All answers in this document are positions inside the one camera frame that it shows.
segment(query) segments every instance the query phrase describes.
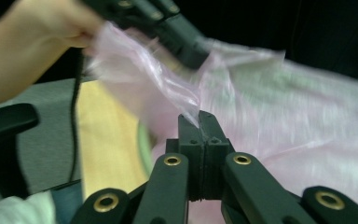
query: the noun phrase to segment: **transparent plastic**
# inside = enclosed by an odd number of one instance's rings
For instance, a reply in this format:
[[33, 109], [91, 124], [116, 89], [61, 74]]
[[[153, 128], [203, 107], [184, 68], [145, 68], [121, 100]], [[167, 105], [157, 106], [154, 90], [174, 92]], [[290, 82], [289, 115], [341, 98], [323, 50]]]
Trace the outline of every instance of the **transparent plastic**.
[[[154, 158], [177, 137], [177, 116], [197, 123], [202, 109], [284, 188], [301, 195], [327, 186], [358, 202], [358, 81], [291, 63], [282, 52], [216, 40], [204, 46], [210, 57], [190, 71], [156, 40], [107, 24], [89, 70], [158, 138]], [[223, 223], [216, 203], [202, 204], [190, 205], [190, 223]]]

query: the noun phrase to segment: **gray fabric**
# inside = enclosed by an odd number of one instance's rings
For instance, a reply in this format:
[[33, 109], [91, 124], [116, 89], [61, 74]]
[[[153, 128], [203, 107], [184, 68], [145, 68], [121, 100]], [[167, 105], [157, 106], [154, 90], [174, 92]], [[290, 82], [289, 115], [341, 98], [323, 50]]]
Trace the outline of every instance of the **gray fabric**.
[[[21, 169], [31, 193], [68, 181], [73, 156], [70, 103], [74, 83], [65, 79], [36, 84], [0, 105], [31, 103], [39, 113], [40, 124], [19, 138]], [[77, 166], [75, 178], [79, 177]]]

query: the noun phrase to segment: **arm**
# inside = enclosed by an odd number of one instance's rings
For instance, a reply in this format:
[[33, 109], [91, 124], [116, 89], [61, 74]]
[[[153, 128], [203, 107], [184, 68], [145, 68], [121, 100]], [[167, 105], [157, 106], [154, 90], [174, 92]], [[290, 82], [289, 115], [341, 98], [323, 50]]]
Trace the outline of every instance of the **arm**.
[[103, 21], [78, 0], [18, 0], [0, 19], [0, 103], [34, 83]]

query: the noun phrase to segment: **black cable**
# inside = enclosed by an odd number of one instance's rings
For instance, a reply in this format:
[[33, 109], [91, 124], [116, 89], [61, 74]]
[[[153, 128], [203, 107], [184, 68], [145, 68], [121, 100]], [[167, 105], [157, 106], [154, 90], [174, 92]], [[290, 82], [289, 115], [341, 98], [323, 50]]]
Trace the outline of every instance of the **black cable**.
[[69, 174], [68, 182], [71, 182], [75, 178], [75, 170], [77, 165], [77, 155], [78, 155], [78, 136], [77, 136], [77, 120], [76, 120], [76, 103], [77, 103], [77, 97], [80, 91], [80, 85], [82, 81], [82, 75], [83, 75], [83, 55], [81, 52], [79, 52], [79, 59], [76, 70], [76, 76], [75, 76], [75, 84], [74, 84], [74, 93], [72, 95], [71, 100], [71, 111], [70, 111], [70, 117], [71, 117], [71, 131], [72, 131], [72, 141], [73, 141], [73, 156], [72, 156], [72, 167]]
[[299, 22], [299, 17], [300, 17], [300, 12], [301, 12], [301, 5], [302, 5], [302, 0], [298, 1], [298, 5], [297, 5], [297, 12], [296, 12], [296, 17], [295, 17], [295, 23], [293, 25], [293, 31], [292, 31], [292, 36], [290, 37], [290, 59], [291, 60], [295, 60], [295, 37], [296, 37], [296, 29], [298, 26], [298, 22]]

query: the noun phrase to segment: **metal grommet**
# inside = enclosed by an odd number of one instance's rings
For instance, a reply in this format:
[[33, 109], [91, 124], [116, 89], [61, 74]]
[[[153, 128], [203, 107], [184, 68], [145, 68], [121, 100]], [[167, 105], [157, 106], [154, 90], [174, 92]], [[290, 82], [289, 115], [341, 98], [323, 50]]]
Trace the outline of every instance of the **metal grommet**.
[[169, 10], [170, 10], [170, 12], [172, 12], [172, 13], [177, 13], [177, 12], [179, 12], [179, 7], [177, 7], [177, 6], [171, 6], [171, 7], [169, 8]]
[[334, 210], [344, 209], [345, 203], [334, 193], [327, 191], [318, 191], [315, 193], [316, 201], [323, 205]]
[[162, 14], [158, 11], [156, 12], [153, 12], [151, 15], [150, 15], [150, 18], [155, 20], [155, 21], [159, 21], [163, 18]]
[[119, 1], [118, 5], [121, 7], [130, 7], [130, 6], [132, 6], [132, 3], [129, 1], [123, 0], [123, 1]]
[[234, 161], [239, 165], [249, 165], [252, 162], [250, 158], [242, 155], [235, 156]]
[[114, 193], [106, 193], [98, 197], [94, 203], [94, 210], [100, 213], [109, 212], [118, 205], [118, 196]]
[[169, 166], [179, 165], [181, 161], [182, 160], [179, 157], [174, 157], [174, 156], [167, 157], [164, 159], [164, 163]]

